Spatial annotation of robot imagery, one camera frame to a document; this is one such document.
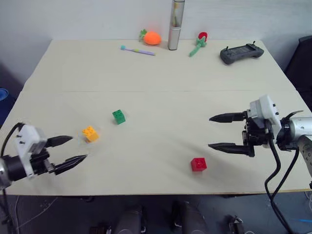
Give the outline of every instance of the orange toy carrot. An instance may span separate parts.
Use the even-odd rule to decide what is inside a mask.
[[[148,45],[158,45],[161,42],[161,37],[158,33],[147,32],[145,29],[140,32],[140,39],[143,39]]]

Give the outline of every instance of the black remote control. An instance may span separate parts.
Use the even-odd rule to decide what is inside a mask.
[[[230,48],[226,47],[225,49],[221,50],[220,57],[226,64],[234,63],[236,60],[254,57],[258,58],[263,55],[264,51],[255,46],[255,41],[253,44],[246,44],[239,47]]]

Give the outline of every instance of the yellow block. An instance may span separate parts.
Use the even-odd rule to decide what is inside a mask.
[[[82,133],[84,134],[84,136],[87,138],[88,142],[92,142],[95,141],[96,139],[98,139],[98,134],[97,132],[93,129],[92,126],[87,127],[86,129],[82,130]]]

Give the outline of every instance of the white table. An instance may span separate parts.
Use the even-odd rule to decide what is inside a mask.
[[[209,122],[208,118],[244,111],[263,94],[271,96],[281,117],[295,110],[305,111],[298,116],[311,116],[311,112],[261,42],[258,45],[265,50],[261,58],[231,66],[222,63],[217,54],[220,49],[244,43],[210,41],[207,48],[188,58],[193,48],[188,40],[181,41],[174,52],[136,41],[52,42],[2,127],[0,142],[16,122],[24,121],[40,127],[48,137],[74,136],[68,143],[49,149],[51,162],[61,163],[80,154],[89,156],[58,176],[44,174],[17,181],[8,193],[264,192],[264,180],[275,168],[271,151],[259,146],[256,156],[250,158],[209,148],[207,143],[241,144],[243,122],[221,124]],[[157,55],[120,51],[121,44],[156,51]],[[224,77],[227,82],[215,77]],[[126,116],[121,125],[116,125],[112,116],[117,109]],[[99,132],[97,142],[87,144],[82,140],[81,130],[88,125]],[[15,155],[12,142],[6,152]],[[278,152],[282,170],[273,180],[274,186],[294,154]],[[205,157],[208,169],[193,173],[190,161],[194,157]],[[282,190],[307,189],[310,179],[300,156]]]

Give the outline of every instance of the toothbrush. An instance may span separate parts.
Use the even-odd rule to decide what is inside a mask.
[[[128,51],[137,52],[137,53],[145,54],[145,55],[156,55],[154,52],[149,52],[149,51],[145,51],[145,50],[127,49],[125,45],[122,45],[120,48],[121,48],[121,50],[128,50]]]

